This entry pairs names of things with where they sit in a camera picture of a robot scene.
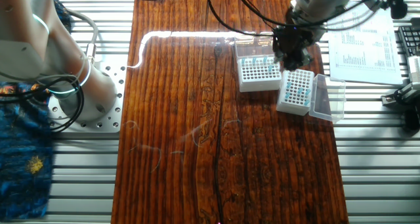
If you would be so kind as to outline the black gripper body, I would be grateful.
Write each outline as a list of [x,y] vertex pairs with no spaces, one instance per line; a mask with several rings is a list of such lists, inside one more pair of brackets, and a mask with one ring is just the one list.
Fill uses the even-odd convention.
[[272,49],[275,53],[291,53],[315,44],[323,35],[323,30],[278,26],[273,29]]

